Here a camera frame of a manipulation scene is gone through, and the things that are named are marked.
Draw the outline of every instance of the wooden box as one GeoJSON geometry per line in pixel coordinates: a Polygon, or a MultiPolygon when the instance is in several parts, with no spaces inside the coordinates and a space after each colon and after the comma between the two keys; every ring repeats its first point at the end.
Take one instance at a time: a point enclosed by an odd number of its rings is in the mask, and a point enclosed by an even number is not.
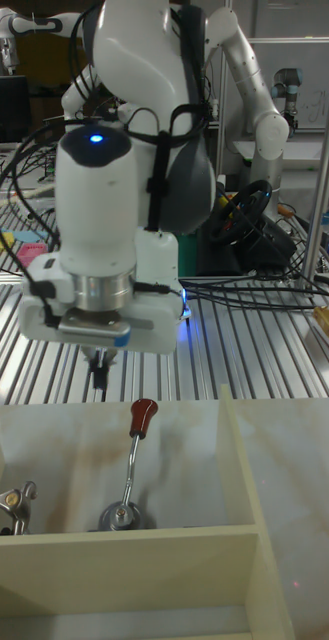
{"type": "Polygon", "coordinates": [[[158,528],[110,533],[86,531],[121,498],[130,405],[0,408],[0,491],[38,484],[33,535],[0,537],[0,617],[243,606],[250,633],[210,637],[293,639],[228,390],[217,425],[159,405],[133,495],[158,528]]]}

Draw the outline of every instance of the metal frame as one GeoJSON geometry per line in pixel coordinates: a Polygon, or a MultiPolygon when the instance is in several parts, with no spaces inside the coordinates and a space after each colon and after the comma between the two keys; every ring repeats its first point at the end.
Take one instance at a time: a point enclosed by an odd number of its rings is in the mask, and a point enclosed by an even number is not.
{"type": "Polygon", "coordinates": [[[308,234],[308,242],[302,269],[302,286],[310,287],[308,280],[315,274],[322,237],[322,217],[329,199],[329,112],[325,131],[325,138],[320,158],[318,180],[314,197],[314,208],[308,234]]]}

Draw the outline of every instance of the silver connector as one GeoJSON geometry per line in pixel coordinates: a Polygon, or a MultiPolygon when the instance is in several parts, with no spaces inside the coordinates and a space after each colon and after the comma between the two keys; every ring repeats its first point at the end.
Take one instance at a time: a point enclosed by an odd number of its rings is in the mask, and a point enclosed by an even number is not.
{"type": "Polygon", "coordinates": [[[134,270],[108,278],[73,275],[75,307],[82,311],[115,311],[133,299],[134,270]]]}

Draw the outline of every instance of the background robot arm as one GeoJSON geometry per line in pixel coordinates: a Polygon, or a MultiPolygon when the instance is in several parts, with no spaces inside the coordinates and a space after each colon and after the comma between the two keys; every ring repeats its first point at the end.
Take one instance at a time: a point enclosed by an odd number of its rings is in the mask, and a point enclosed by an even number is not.
{"type": "MultiPolygon", "coordinates": [[[[0,9],[0,49],[8,73],[13,74],[19,64],[15,38],[38,32],[70,38],[79,16],[79,13],[60,13],[49,18],[36,18],[34,14],[31,17],[22,16],[8,7],[0,9]]],[[[83,38],[82,24],[79,25],[77,35],[83,38]]],[[[66,120],[81,114],[86,100],[90,97],[88,88],[93,90],[99,84],[100,79],[88,64],[76,79],[76,83],[73,83],[63,95],[62,107],[66,120]]]]}
{"type": "Polygon", "coordinates": [[[16,13],[9,7],[0,9],[0,49],[4,67],[9,74],[14,73],[19,59],[15,46],[15,38],[29,33],[45,31],[69,38],[79,17],[78,13],[60,13],[50,18],[30,18],[16,13]]]}
{"type": "Polygon", "coordinates": [[[243,34],[235,13],[218,9],[209,18],[206,29],[206,64],[215,49],[222,47],[229,69],[251,119],[255,153],[251,182],[267,180],[273,188],[268,207],[275,212],[280,187],[283,150],[289,126],[276,109],[260,71],[256,55],[243,34]]]}

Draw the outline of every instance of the slotted metal rail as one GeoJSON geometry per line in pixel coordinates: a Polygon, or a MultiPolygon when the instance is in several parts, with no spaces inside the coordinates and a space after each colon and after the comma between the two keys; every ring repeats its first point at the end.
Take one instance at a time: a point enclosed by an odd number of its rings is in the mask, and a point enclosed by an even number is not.
{"type": "MultiPolygon", "coordinates": [[[[26,228],[8,207],[3,227],[26,228]]],[[[14,245],[16,251],[20,243],[14,245]]],[[[0,253],[0,267],[13,270],[0,253]]],[[[313,330],[310,313],[276,311],[278,302],[303,303],[294,293],[230,293],[239,308],[209,300],[190,302],[192,316],[178,330],[169,356],[118,353],[106,401],[216,399],[228,384],[234,398],[329,397],[329,348],[313,330]],[[244,301],[267,302],[269,311],[248,310],[244,301]]],[[[101,402],[78,346],[27,340],[18,329],[19,284],[0,284],[0,404],[101,402]]],[[[315,296],[317,304],[325,304],[315,296]]]]}

